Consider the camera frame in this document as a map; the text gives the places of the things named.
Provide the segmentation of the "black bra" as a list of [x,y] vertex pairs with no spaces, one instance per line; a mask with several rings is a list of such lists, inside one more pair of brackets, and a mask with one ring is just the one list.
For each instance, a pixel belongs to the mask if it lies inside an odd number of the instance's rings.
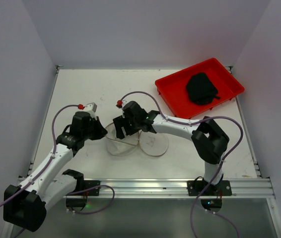
[[217,88],[204,72],[191,76],[186,84],[186,91],[190,101],[199,106],[210,104],[214,99],[221,99]]

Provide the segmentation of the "white mesh laundry bag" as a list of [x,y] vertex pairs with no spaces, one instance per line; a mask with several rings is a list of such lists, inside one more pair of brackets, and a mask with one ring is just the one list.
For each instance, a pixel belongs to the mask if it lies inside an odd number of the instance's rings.
[[112,156],[127,156],[140,149],[150,157],[160,157],[169,148],[168,138],[164,134],[138,131],[132,135],[127,135],[125,129],[122,128],[123,138],[119,138],[119,132],[113,123],[108,124],[105,129],[108,132],[105,135],[106,148]]

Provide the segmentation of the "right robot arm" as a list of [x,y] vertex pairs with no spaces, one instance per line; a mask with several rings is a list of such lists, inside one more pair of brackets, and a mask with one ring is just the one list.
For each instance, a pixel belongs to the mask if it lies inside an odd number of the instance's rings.
[[223,179],[220,162],[227,150],[229,137],[210,117],[204,122],[189,122],[186,119],[163,116],[161,112],[145,109],[135,102],[123,103],[119,100],[116,107],[123,113],[113,119],[116,138],[124,139],[139,131],[170,134],[193,142],[199,157],[205,162],[203,180],[216,186]]

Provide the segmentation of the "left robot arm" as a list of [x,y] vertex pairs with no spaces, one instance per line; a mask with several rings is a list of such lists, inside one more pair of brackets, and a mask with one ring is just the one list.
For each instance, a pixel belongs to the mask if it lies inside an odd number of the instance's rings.
[[78,111],[60,134],[52,151],[39,167],[18,186],[4,192],[3,219],[31,232],[43,224],[48,211],[69,193],[85,194],[84,175],[66,170],[56,178],[87,140],[99,140],[107,134],[93,110]]

